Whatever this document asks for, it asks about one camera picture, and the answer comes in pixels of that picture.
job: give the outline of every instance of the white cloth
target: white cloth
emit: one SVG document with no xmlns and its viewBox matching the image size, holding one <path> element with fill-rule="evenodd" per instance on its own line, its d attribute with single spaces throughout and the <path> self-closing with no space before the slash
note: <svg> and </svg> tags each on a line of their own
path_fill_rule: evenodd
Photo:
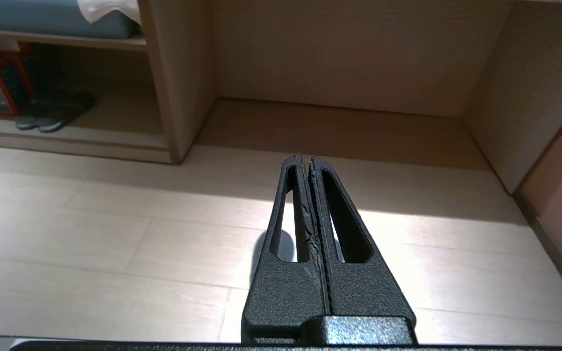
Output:
<svg viewBox="0 0 562 351">
<path fill-rule="evenodd" d="M 142 26 L 138 0 L 78 0 L 80 11 L 89 23 L 95 23 L 112 11 L 121 11 Z"/>
</svg>

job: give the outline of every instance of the gray slipper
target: gray slipper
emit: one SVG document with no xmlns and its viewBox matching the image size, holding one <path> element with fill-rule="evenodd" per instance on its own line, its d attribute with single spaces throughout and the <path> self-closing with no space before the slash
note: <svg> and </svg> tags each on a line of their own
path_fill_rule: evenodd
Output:
<svg viewBox="0 0 562 351">
<path fill-rule="evenodd" d="M 39 94 L 23 109 L 22 114 L 14 119 L 14 124 L 22 131 L 36 127 L 36 120 L 45 116 L 49 112 L 49 107 L 56 104 L 63 95 L 60 91 Z"/>
<path fill-rule="evenodd" d="M 94 104 L 94 100 L 91 93 L 79 93 L 75 96 L 61 98 L 56 106 L 49 109 L 46 116 L 35 120 L 34 125 L 43 133 L 58 131 L 88 111 Z"/>
</svg>

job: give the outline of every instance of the shelf compartment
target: shelf compartment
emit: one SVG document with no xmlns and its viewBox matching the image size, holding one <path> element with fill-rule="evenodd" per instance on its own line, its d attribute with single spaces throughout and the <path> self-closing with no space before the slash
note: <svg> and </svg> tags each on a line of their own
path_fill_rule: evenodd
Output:
<svg viewBox="0 0 562 351">
<path fill-rule="evenodd" d="M 95 47 L 99 49 L 117 49 L 127 51 L 146 51 L 147 40 L 143 33 L 127 39 L 101 39 L 79 36 L 60 36 L 54 34 L 0 31 L 0 39 L 56 44 L 65 46 Z"/>
<path fill-rule="evenodd" d="M 20 131 L 14 126 L 14 116 L 0 116 L 0 146 L 170 162 L 152 87 L 91 81 L 63 86 L 67 91 L 96 94 L 97 104 L 55 133 Z"/>
</svg>

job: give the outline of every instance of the blue cushion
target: blue cushion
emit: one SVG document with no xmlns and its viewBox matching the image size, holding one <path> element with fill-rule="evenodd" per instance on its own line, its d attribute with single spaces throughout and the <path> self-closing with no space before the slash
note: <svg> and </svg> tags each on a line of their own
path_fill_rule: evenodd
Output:
<svg viewBox="0 0 562 351">
<path fill-rule="evenodd" d="M 119 11 L 88 23 L 77 0 L 0 0 L 0 29 L 5 31 L 124 39 L 138 25 Z"/>
</svg>

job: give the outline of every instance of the shelf board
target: shelf board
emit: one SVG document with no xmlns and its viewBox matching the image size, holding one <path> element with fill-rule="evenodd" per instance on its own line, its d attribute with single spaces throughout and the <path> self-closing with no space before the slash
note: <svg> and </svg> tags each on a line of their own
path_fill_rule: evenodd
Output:
<svg viewBox="0 0 562 351">
<path fill-rule="evenodd" d="M 114 146 L 166 149 L 165 138 L 161 134 L 110 131 L 92 127 L 66 126 L 55 133 L 41 133 L 38 129 L 20 131 L 14 126 L 14 117 L 0 118 L 0 134 L 20 138 L 45 140 L 67 140 L 81 144 L 105 144 Z"/>
<path fill-rule="evenodd" d="M 78 36 L 60 36 L 55 34 L 0 31 L 0 39 L 39 42 L 42 44 L 96 47 L 100 49 L 117 49 L 128 51 L 147 50 L 147 41 L 145 40 L 143 33 L 136 34 L 127 39 L 101 39 Z"/>
<path fill-rule="evenodd" d="M 122 158 L 125 160 L 166 164 L 171 163 L 170 155 L 166 150 L 134 149 L 132 147 L 103 144 L 80 144 L 64 139 L 21 138 L 0 134 L 0 147 L 93 157 Z"/>
</svg>

